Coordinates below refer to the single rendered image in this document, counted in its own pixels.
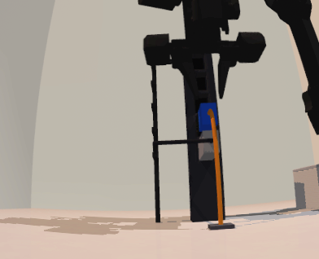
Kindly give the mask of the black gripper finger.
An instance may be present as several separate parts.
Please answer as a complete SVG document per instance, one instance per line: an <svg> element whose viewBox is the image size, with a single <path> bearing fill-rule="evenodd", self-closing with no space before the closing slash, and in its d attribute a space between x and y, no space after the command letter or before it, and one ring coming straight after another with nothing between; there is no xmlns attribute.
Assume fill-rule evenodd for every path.
<svg viewBox="0 0 319 259"><path fill-rule="evenodd" d="M174 69L180 70L181 74L189 84L195 99L199 99L191 47L172 48L172 66Z"/></svg>
<svg viewBox="0 0 319 259"><path fill-rule="evenodd" d="M225 92L229 68L235 67L240 56L240 46L223 46L218 64L218 94L222 99Z"/></svg>

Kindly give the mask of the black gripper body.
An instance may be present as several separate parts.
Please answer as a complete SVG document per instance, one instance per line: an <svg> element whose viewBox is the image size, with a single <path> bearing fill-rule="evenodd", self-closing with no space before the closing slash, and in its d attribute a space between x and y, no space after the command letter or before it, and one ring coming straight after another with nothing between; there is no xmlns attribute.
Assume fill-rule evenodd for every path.
<svg viewBox="0 0 319 259"><path fill-rule="evenodd" d="M171 61L172 48L174 47L191 47L192 54L218 53L221 56L223 46L240 46L239 63L245 64L259 61L266 47L266 41L262 33L241 32L238 33L236 41L222 41L220 28L198 29L197 33L190 33L191 16L192 7L189 5L183 11L186 39L172 39L172 42L170 42L169 33L147 35L143 39L143 52L147 65L167 65Z"/></svg>

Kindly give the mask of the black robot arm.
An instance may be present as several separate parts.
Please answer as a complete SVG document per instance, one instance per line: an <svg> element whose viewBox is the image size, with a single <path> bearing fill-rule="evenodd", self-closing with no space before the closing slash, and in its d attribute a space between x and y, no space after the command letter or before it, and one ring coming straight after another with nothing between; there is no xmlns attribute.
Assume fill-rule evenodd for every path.
<svg viewBox="0 0 319 259"><path fill-rule="evenodd" d="M319 135L319 41L310 19L311 0L264 0L281 20L290 25L308 79L307 91L302 93L305 112L316 135ZM198 29L221 28L229 34L228 20L240 16L238 0L138 0L141 6L172 11L182 2L183 11L191 5L190 33Z"/></svg>

